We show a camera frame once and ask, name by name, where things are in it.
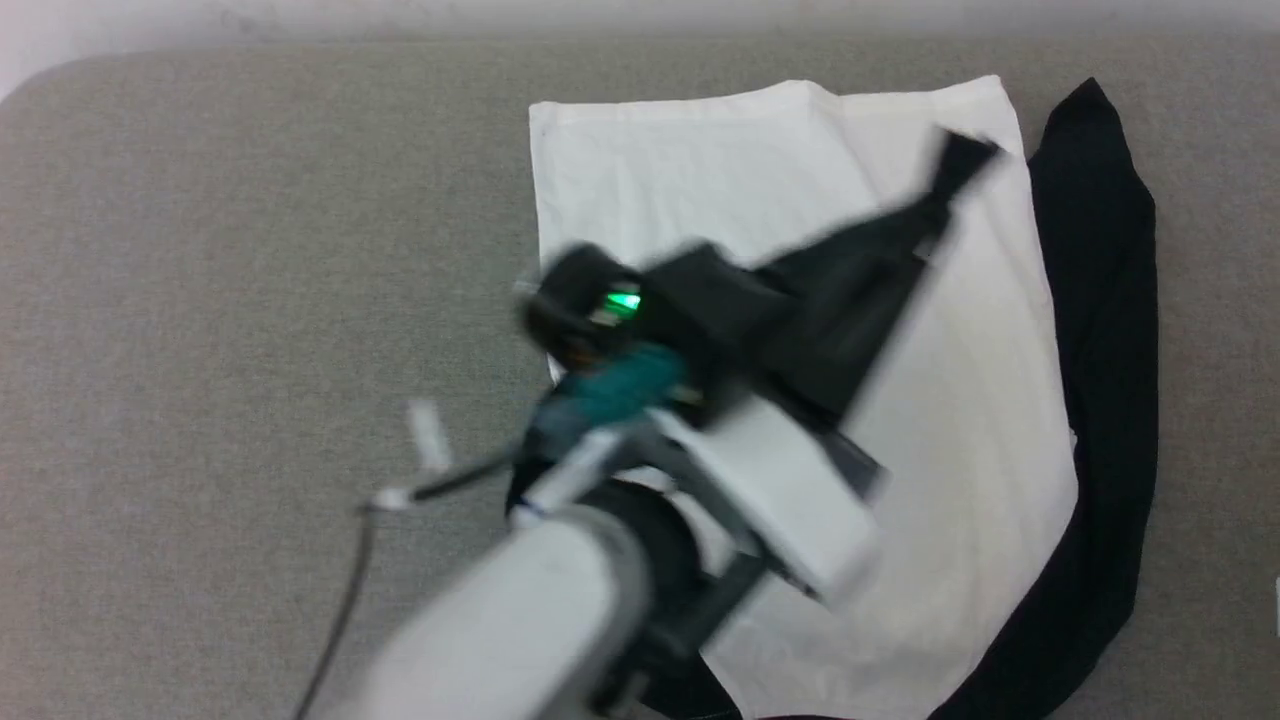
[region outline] white wall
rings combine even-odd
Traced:
[[[76,58],[283,40],[1276,29],[1280,0],[0,0],[0,97]]]

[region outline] black cable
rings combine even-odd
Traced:
[[[518,446],[504,448],[492,457],[463,468],[443,480],[415,488],[410,498],[415,505],[420,505],[462,489],[511,462],[517,450]],[[364,588],[365,578],[369,575],[369,561],[374,556],[374,530],[378,529],[374,520],[379,512],[381,510],[371,505],[365,505],[360,509],[360,541],[356,544],[356,561],[351,568],[351,579],[347,580],[347,589],[342,596],[342,605],[338,606],[338,615],[334,616],[333,624],[329,626],[329,639],[325,642],[324,652],[320,653],[320,660],[311,673],[307,692],[302,696],[302,701],[298,702],[298,707],[293,712],[293,720],[306,720],[307,714],[311,712],[311,705],[315,702],[316,694],[320,692],[320,685],[324,684],[324,679],[329,674],[329,667],[333,665],[333,657],[338,652],[338,643],[347,632],[347,623],[351,621],[351,614],[356,609],[360,591]]]

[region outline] gray cushion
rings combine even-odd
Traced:
[[[0,707],[283,717],[348,509],[547,382],[526,106],[995,72],[1029,147],[1096,74],[1160,206],[1161,470],[1137,615],[1061,717],[1280,714],[1280,42],[440,44],[151,54],[0,105]],[[383,533],[332,701],[500,534],[500,483]]]

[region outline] white cloth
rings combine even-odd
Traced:
[[[644,264],[690,237],[758,261],[922,190],[937,126],[1010,156],[961,196],[934,281],[845,427],[890,471],[882,562],[835,612],[774,579],[730,620],[704,655],[746,717],[927,717],[1066,528],[1075,470],[1018,118],[996,77],[530,109],[544,261],[586,240]]]

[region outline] black fabric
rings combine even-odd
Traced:
[[[1050,115],[1029,169],[1079,500],[1039,579],[929,720],[1046,717],[1133,612],[1156,483],[1155,202],[1093,79]],[[513,497],[540,471],[517,468]],[[741,719],[705,664],[645,703],[672,720]]]

